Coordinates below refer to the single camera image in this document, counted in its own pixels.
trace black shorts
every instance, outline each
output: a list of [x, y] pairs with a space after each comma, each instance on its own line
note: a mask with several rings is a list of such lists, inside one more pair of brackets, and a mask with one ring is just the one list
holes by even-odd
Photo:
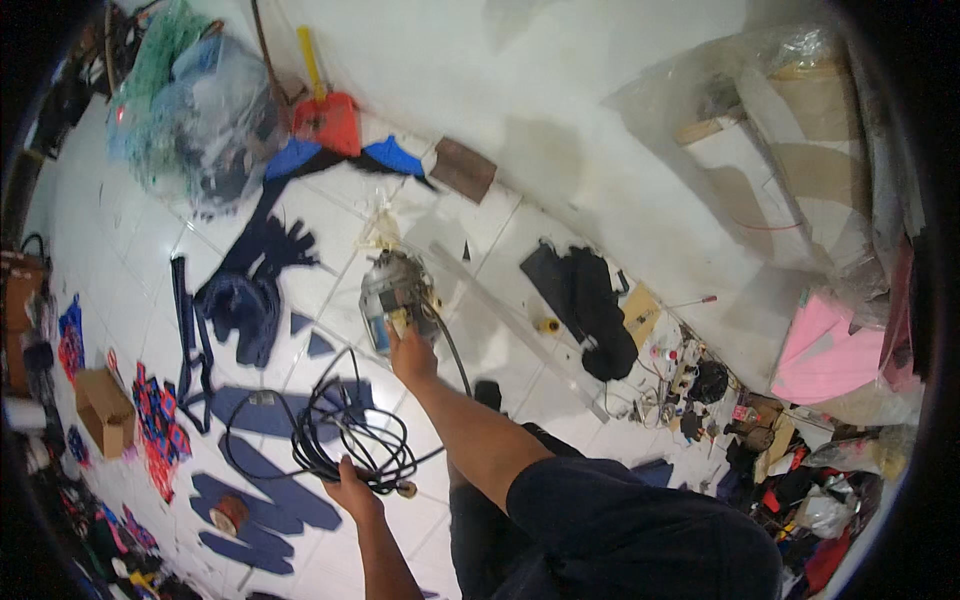
[[[523, 428], [557, 456], [583, 458], [535, 423]], [[464, 600], [490, 598], [534, 542], [470, 484], [450, 491], [450, 553]]]

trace wire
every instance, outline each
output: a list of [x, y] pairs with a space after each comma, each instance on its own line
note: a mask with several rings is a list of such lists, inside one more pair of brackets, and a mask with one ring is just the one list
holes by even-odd
[[[464, 370], [460, 354], [453, 343], [446, 324], [437, 311], [434, 310], [433, 306], [430, 306], [426, 302], [423, 303], [423, 306], [427, 308], [427, 312], [430, 313], [433, 319], [436, 319], [437, 324], [440, 326], [447, 343], [450, 345], [453, 358], [457, 363], [457, 368], [460, 370], [460, 376], [464, 380], [466, 394], [472, 397], [467, 372]], [[248, 396], [247, 399], [237, 403], [227, 421], [227, 443], [225, 450], [230, 465], [248, 479], [284, 479], [303, 473], [310, 473], [326, 482], [339, 482], [340, 472], [338, 461], [334, 460], [334, 458], [326, 452], [318, 436], [321, 428], [333, 425], [339, 429], [340, 440], [353, 458], [354, 463], [359, 467], [361, 478], [367, 482], [367, 485], [370, 486], [372, 491], [386, 495], [401, 487], [402, 484], [412, 477], [417, 472], [417, 468], [421, 463], [443, 452], [444, 447], [440, 446], [418, 458], [407, 443], [409, 432], [406, 423], [404, 423], [401, 418], [375, 406], [357, 407], [352, 405], [353, 399], [350, 397], [348, 386], [339, 375], [330, 376], [334, 366], [347, 354], [349, 354], [353, 364], [354, 381], [360, 381], [360, 370], [357, 367], [356, 354], [352, 347], [346, 347], [333, 357], [333, 360], [317, 380], [316, 385], [314, 385], [307, 406], [296, 415], [294, 415], [290, 409], [290, 405], [282, 394], [273, 390], [266, 390], [266, 392], [275, 395], [276, 398], [279, 399], [279, 403], [283, 406], [283, 410], [287, 414], [287, 419], [290, 420], [293, 428], [293, 433], [290, 436], [290, 445], [292, 446], [294, 461], [300, 466], [300, 470], [278, 475], [259, 475], [240, 467], [233, 457], [233, 451], [230, 445], [233, 422], [236, 420], [237, 415], [240, 414], [240, 411], [247, 406], [247, 404], [251, 403], [253, 395], [259, 394], [261, 391], [254, 392]], [[330, 391], [335, 393], [340, 400], [339, 403], [325, 395]], [[383, 415], [387, 417], [387, 423], [383, 426], [370, 424], [365, 419], [367, 413]], [[373, 458], [373, 455], [377, 453], [377, 449], [383, 449], [387, 452], [386, 460], [381, 463], [377, 463], [376, 459]]]

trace white tile floor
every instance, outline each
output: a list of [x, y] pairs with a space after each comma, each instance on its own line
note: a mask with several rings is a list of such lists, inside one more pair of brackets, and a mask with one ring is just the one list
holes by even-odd
[[[170, 257], [187, 256], [187, 287], [196, 290], [220, 263], [246, 224], [252, 206], [241, 209], [236, 217], [203, 223], [184, 216], [189, 211], [182, 205], [168, 206], [150, 198], [123, 165], [107, 164], [103, 156], [105, 117], [102, 100], [94, 99], [61, 154], [62, 175], [53, 214], [53, 288], [61, 308], [74, 293], [80, 294], [89, 367], [103, 366], [107, 349], [113, 347], [128, 385], [137, 360], [144, 361], [148, 372], [158, 378], [174, 380], [180, 369], [180, 342]], [[364, 129], [365, 143], [394, 131], [384, 121], [370, 118]], [[429, 151], [428, 143], [410, 134], [398, 132], [397, 139], [418, 154]], [[413, 449], [424, 453], [439, 444], [439, 439], [416, 399], [405, 393], [389, 366], [372, 354], [357, 309], [360, 278], [369, 268], [367, 257], [371, 252], [358, 250], [355, 243], [378, 196], [381, 201], [390, 200], [404, 240], [413, 249], [425, 253], [436, 240], [459, 257], [466, 240], [472, 258], [468, 269], [523, 321], [549, 314], [549, 309], [518, 263], [542, 237], [551, 239], [559, 250], [584, 240], [523, 202], [518, 194], [501, 187], [495, 187], [478, 206], [450, 192], [435, 195], [410, 179], [366, 177], [347, 165], [288, 186], [275, 214], [288, 224], [298, 218], [306, 222], [318, 239], [321, 260], [333, 274], [319, 268], [284, 271], [279, 284], [285, 306], [268, 368], [257, 371], [235, 364], [235, 334], [223, 345], [213, 340], [215, 385], [308, 392], [329, 357], [307, 356], [308, 329], [296, 336], [288, 334], [293, 310], [316, 319], [318, 332], [335, 347], [352, 344], [359, 348], [360, 370], [372, 382], [374, 401], [404, 419], [410, 428]], [[691, 446], [679, 433], [646, 429], [626, 420], [601, 424], [490, 308], [464, 295], [463, 285], [452, 274], [429, 256], [425, 259], [446, 300], [445, 317], [468, 375], [499, 381], [503, 408], [513, 418], [521, 422], [534, 420], [589, 456], [614, 458], [628, 466], [665, 454], [677, 465], [671, 482], [674, 486], [688, 481], [695, 488], [716, 465], [723, 464], [721, 448], [714, 450], [708, 462], [708, 444]], [[651, 341], [670, 344], [676, 336], [676, 323], [661, 319]], [[561, 339], [543, 337], [541, 341], [571, 372], [589, 379], [580, 366], [579, 350], [568, 334]], [[641, 356], [647, 357], [645, 352], [646, 348]], [[438, 353], [441, 374], [459, 386], [449, 350], [441, 345]], [[346, 368], [346, 364], [341, 364], [337, 369]], [[64, 424], [69, 426], [77, 422], [73, 392], [59, 369], [56, 377], [58, 406]], [[624, 400], [619, 396], [636, 397], [647, 377], [647, 372], [637, 368], [624, 382], [611, 385], [607, 398], [611, 411], [623, 408]], [[601, 386], [597, 384], [593, 391], [597, 401], [602, 402]], [[725, 402], [719, 410], [711, 409], [711, 413], [728, 415], [728, 404]], [[345, 524], [337, 531], [306, 526], [303, 535], [287, 537], [295, 547], [293, 575], [258, 571], [238, 590], [247, 568], [212, 553], [197, 540], [198, 531], [208, 530], [209, 526], [189, 506], [193, 492], [190, 475], [206, 471], [237, 488], [262, 494], [223, 460], [216, 446], [223, 431], [220, 422], [215, 422], [211, 433], [202, 437], [186, 419], [181, 421], [192, 432], [194, 456], [180, 466], [176, 496], [170, 506], [160, 501], [138, 462], [95, 460], [94, 468], [85, 473], [91, 488], [114, 511], [122, 510], [124, 503], [130, 506], [137, 519], [157, 537], [164, 555], [181, 575], [214, 597], [241, 598], [255, 589], [289, 598], [362, 597], [359, 551], [346, 515]], [[279, 467], [295, 466], [287, 442], [263, 436], [248, 438]], [[308, 489], [324, 495], [318, 480], [301, 479]], [[420, 585], [445, 597], [459, 598], [449, 553], [444, 459], [423, 465], [417, 482], [421, 493], [416, 498], [391, 496], [385, 500], [388, 520]]]

